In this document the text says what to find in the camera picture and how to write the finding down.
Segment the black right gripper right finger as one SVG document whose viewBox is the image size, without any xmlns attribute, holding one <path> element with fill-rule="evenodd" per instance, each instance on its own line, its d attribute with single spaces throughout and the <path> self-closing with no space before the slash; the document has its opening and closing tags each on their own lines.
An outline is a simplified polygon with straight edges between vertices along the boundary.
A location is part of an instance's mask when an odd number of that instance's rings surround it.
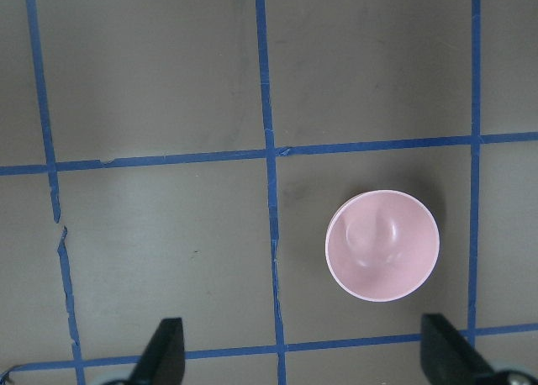
<svg viewBox="0 0 538 385">
<path fill-rule="evenodd" d="M 490 384 L 494 369 L 442 314 L 423 314 L 420 366 L 433 385 Z"/>
</svg>

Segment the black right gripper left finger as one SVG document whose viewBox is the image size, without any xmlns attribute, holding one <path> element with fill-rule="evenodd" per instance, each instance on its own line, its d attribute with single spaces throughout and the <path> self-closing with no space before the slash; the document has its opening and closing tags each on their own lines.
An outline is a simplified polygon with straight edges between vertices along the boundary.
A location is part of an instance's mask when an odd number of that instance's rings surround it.
<svg viewBox="0 0 538 385">
<path fill-rule="evenodd" d="M 181 318 L 163 319 L 129 376 L 129 384 L 180 385 L 186 371 Z"/>
</svg>

